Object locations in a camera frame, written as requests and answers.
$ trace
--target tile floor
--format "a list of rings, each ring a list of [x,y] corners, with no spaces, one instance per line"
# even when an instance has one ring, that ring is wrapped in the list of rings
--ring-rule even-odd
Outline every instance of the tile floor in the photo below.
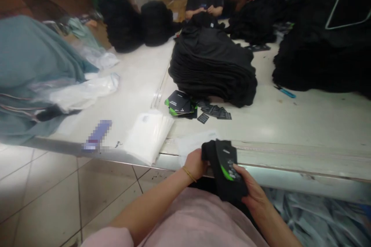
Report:
[[[170,174],[0,144],[0,247],[80,246]]]

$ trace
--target blue scissors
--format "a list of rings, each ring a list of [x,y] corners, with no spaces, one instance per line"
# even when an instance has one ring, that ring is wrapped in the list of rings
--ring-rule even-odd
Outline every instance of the blue scissors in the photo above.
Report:
[[[283,92],[285,95],[291,97],[291,98],[296,98],[296,95],[294,95],[293,93],[290,93],[288,90],[285,90],[284,88],[282,88],[280,85],[277,85],[274,86],[277,90]]]

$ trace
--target white table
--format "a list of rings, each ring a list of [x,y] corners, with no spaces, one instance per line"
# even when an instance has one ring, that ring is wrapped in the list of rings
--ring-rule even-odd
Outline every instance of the white table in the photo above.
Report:
[[[153,167],[178,169],[174,139],[215,129],[223,139],[232,141],[239,164],[263,186],[371,204],[371,102],[356,93],[319,90],[293,91],[297,98],[289,98],[273,86],[273,57],[278,45],[268,45],[270,51],[254,53],[258,87],[253,105],[236,108],[217,103],[231,113],[232,120],[210,117],[205,125],[177,118]],[[177,89],[167,73],[173,46],[174,41],[169,40],[160,47],[142,46],[119,54],[122,61],[103,72],[121,76],[116,93],[67,118],[49,138],[34,138],[27,145],[143,165],[114,147],[125,140],[139,113],[156,108],[168,114],[164,101]],[[81,143],[100,120],[113,122],[102,142],[107,148],[93,154],[81,152]]]

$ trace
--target black fabric pile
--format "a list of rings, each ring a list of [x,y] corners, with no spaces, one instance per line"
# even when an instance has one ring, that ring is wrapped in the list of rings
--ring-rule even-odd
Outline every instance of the black fabric pile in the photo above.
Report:
[[[336,0],[312,0],[280,44],[273,81],[291,90],[359,91],[371,98],[371,21],[339,29],[325,25]],[[340,16],[357,14],[346,8]]]
[[[243,39],[253,45],[275,42],[273,24],[295,22],[298,12],[309,0],[254,0],[247,2],[230,19],[225,32],[231,39]]]
[[[120,53],[134,51],[143,43],[162,45],[182,28],[182,23],[173,22],[173,12],[161,1],[144,4],[141,14],[128,0],[99,0],[99,9],[108,40]]]
[[[179,90],[194,98],[218,96],[242,107],[251,105],[256,93],[253,54],[236,45],[228,35],[210,27],[208,13],[199,13],[183,28],[173,49],[169,75]]]
[[[99,0],[108,40],[117,52],[128,53],[144,43],[141,15],[128,0]]]
[[[141,11],[146,46],[162,45],[182,28],[181,22],[173,22],[173,12],[161,1],[150,1]]]

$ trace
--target teal fabric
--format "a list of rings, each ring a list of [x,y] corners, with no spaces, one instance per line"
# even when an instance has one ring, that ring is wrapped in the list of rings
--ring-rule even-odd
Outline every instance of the teal fabric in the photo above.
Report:
[[[72,33],[79,38],[85,46],[100,50],[102,46],[97,42],[89,28],[83,25],[78,18],[71,18],[68,21],[68,25],[71,28]]]
[[[0,65],[0,93],[18,98],[36,96],[30,84],[60,78],[84,82],[84,73],[98,72],[57,33],[23,15],[0,20]],[[27,112],[32,113],[51,104],[0,95],[0,141],[6,144],[22,144],[36,135],[49,136],[64,119],[61,116],[36,123],[1,105],[29,108]]]

